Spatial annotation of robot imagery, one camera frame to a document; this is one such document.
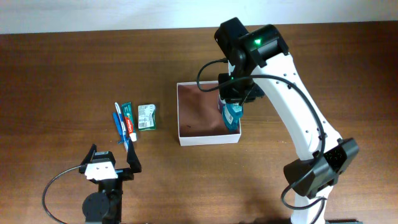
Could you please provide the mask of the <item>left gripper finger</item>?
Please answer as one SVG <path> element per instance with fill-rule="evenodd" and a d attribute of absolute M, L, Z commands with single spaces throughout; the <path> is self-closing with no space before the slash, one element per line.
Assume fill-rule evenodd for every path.
<path fill-rule="evenodd" d="M 80 165 L 83 166 L 85 164 L 90 163 L 95 153 L 96 153 L 96 144 L 92 144 L 90 150 L 88 151 L 87 155 L 82 160 Z"/>
<path fill-rule="evenodd" d="M 129 164 L 131 170 L 133 173 L 140 173 L 142 172 L 142 166 L 141 163 L 137 157 L 137 154 L 135 152 L 135 148 L 133 145 L 133 142 L 131 140 L 128 140 L 128 150 L 127 150 L 127 163 Z"/>

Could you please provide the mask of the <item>teal mouthwash bottle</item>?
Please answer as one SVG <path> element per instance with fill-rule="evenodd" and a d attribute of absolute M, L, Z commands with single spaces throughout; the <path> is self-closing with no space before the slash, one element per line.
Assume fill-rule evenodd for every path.
<path fill-rule="evenodd" d="M 243 116 L 243 107 L 239 104 L 225 104 L 222 111 L 223 121 L 229 132 L 239 128 L 240 118 Z"/>

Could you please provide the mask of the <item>purple liquid clear bottle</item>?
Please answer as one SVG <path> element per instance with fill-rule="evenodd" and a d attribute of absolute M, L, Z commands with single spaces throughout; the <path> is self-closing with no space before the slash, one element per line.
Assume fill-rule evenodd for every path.
<path fill-rule="evenodd" d="M 221 99 L 221 95 L 218 95 L 218 110 L 220 113 L 222 113 L 224 105 L 225 101 Z"/>

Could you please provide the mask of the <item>green white floss packet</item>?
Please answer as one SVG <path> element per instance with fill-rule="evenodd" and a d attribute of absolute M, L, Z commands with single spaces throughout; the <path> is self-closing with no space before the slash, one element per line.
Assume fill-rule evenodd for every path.
<path fill-rule="evenodd" d="M 138 129 L 140 131 L 156 129 L 155 112 L 154 104 L 138 106 Z"/>

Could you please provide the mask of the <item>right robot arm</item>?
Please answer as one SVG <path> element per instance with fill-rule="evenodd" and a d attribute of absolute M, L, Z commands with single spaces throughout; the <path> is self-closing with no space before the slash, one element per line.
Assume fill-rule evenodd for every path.
<path fill-rule="evenodd" d="M 249 32 L 238 18 L 220 25 L 214 38 L 228 62 L 218 78 L 224 115 L 232 107 L 267 96 L 287 128 L 298 156 L 284 166 L 288 186 L 295 192 L 291 223 L 326 223 L 326 201 L 339 176 L 359 152 L 353 138 L 345 139 L 322 115 L 300 79 L 289 48 L 273 25 Z"/>

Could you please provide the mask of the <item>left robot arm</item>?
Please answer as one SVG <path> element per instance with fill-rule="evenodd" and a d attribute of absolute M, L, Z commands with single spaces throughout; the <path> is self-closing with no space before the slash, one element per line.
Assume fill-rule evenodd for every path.
<path fill-rule="evenodd" d="M 116 160 L 111 151 L 98 152 L 92 145 L 81 162 L 79 173 L 98 186 L 98 191 L 86 197 L 82 205 L 85 223 L 121 223 L 123 183 L 142 172 L 134 145 L 127 142 L 127 163 L 123 169 L 115 169 Z"/>

